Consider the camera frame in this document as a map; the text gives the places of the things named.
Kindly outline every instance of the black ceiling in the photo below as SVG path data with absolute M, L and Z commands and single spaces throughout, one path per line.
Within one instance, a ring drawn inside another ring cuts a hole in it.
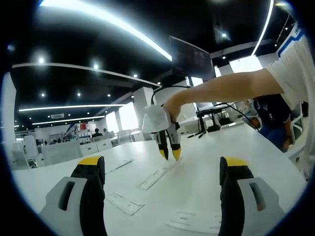
M 90 0 L 148 36 L 170 53 L 169 36 L 180 38 L 210 53 L 231 46 L 257 41 L 269 9 L 266 0 Z M 10 42 L 12 64 L 37 62 L 67 63 L 109 70 L 157 83 L 157 76 L 171 68 L 171 62 L 149 45 L 117 26 L 84 13 L 61 8 L 37 7 L 30 10 L 30 20 L 21 23 Z M 257 55 L 276 51 L 274 46 L 288 13 L 274 7 L 264 39 L 272 43 L 258 48 Z M 287 26 L 291 27 L 289 18 Z M 288 34 L 279 39 L 281 44 Z M 229 59 L 248 56 L 253 48 L 230 54 Z M 227 60 L 214 59 L 222 66 Z M 24 128 L 32 122 L 50 121 L 50 114 L 61 111 L 19 113 L 18 109 L 43 106 L 105 104 L 146 85 L 130 79 L 73 68 L 51 66 L 19 67 L 11 70 L 17 89 L 16 120 Z M 175 83 L 174 77 L 162 84 Z M 95 115 L 101 108 L 72 109 L 71 118 Z

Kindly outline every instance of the person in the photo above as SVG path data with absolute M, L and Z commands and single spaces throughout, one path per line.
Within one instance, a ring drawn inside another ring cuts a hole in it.
M 256 97 L 253 107 L 262 122 L 260 134 L 286 152 L 291 144 L 291 109 L 284 99 L 280 94 Z
M 176 121 L 181 106 L 199 102 L 244 101 L 254 97 L 281 94 L 293 110 L 299 102 L 315 101 L 315 66 L 313 48 L 305 35 L 287 48 L 278 61 L 254 71 L 224 75 L 198 86 L 182 90 L 170 97 L 164 109 Z M 304 147 L 308 153 L 303 164 L 303 173 L 309 178 L 315 162 L 315 116 L 314 105 L 310 103 L 310 127 Z
M 95 129 L 95 134 L 92 134 L 92 138 L 98 137 L 98 136 L 103 136 L 101 133 L 99 133 L 99 129 Z

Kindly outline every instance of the white t-shirt sleeve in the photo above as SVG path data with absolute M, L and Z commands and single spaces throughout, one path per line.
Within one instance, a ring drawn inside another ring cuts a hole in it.
M 266 67 L 283 89 L 282 97 L 292 110 L 299 102 L 308 101 L 301 58 L 307 47 L 305 43 L 304 40 L 295 42 L 278 61 Z

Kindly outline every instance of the white desk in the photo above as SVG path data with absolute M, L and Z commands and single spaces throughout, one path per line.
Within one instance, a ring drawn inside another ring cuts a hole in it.
M 104 221 L 111 236 L 160 235 L 199 236 L 165 225 L 175 210 L 221 212 L 219 186 L 220 157 L 237 156 L 250 162 L 255 177 L 263 178 L 279 195 L 280 206 L 288 212 L 306 185 L 300 172 L 288 158 L 247 125 L 182 139 L 181 161 L 149 190 L 137 186 L 157 169 L 175 163 L 165 161 L 155 141 L 126 143 L 99 152 L 105 157 L 105 170 L 112 161 L 134 161 L 105 177 L 105 195 L 113 191 L 136 203 L 145 204 L 129 216 L 105 200 Z M 18 186 L 31 207 L 40 212 L 48 191 L 64 176 L 70 176 L 80 159 L 37 168 L 14 171 Z

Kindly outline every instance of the blue jeans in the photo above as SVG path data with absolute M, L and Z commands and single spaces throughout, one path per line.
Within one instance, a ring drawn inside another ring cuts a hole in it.
M 260 130 L 260 134 L 282 151 L 282 146 L 286 140 L 286 130 L 284 124 L 275 129 L 264 125 Z

